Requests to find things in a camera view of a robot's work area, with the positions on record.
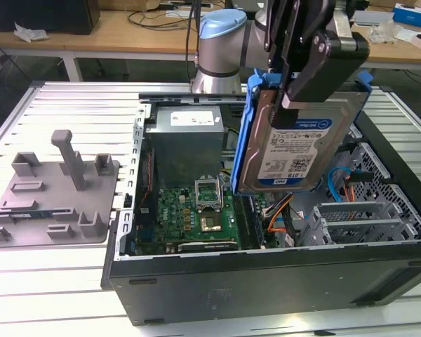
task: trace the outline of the blue box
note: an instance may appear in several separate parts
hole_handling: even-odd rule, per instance
[[[396,4],[393,8],[393,13],[394,22],[421,27],[421,8],[408,8],[405,5]]]

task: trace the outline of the gray plastic tray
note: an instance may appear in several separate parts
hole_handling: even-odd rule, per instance
[[[52,143],[62,162],[15,156],[15,175],[0,200],[0,247],[97,243],[106,240],[119,163],[110,154],[82,161],[69,130]]]

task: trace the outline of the slotted aluminum table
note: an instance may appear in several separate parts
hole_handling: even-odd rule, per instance
[[[109,152],[121,162],[115,216],[123,204],[126,154],[131,150],[138,93],[169,91],[187,92],[187,87],[46,83],[30,88],[0,129],[0,196],[13,175],[10,163],[16,152],[36,152],[42,161],[60,160],[50,136],[57,128],[69,128],[73,147],[84,160]],[[421,180],[419,119],[394,94],[378,88],[365,110]],[[105,251],[106,242],[0,251],[0,336],[314,336],[316,330],[349,336],[421,336],[421,285],[379,308],[136,328],[116,294],[100,288]],[[284,291],[293,289],[285,286]]]

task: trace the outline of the wooden table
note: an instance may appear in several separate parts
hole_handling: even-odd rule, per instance
[[[147,14],[151,18],[162,12]],[[13,33],[0,33],[0,46],[9,55],[59,57],[64,60],[71,81],[81,81],[78,58],[114,58],[124,60],[184,60],[186,29],[153,31],[128,22],[124,11],[103,11],[98,26],[91,35],[49,33],[50,39],[27,43]],[[139,21],[140,14],[134,20]],[[179,18],[161,16],[144,20],[146,25],[178,21]],[[353,27],[354,31],[368,36],[368,28]],[[193,59],[196,33],[191,32],[189,59]],[[367,68],[421,70],[421,50],[408,42],[371,44]]]

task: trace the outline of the barcode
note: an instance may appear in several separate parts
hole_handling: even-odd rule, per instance
[[[312,155],[296,156],[288,169],[288,172],[305,172],[312,160]]]

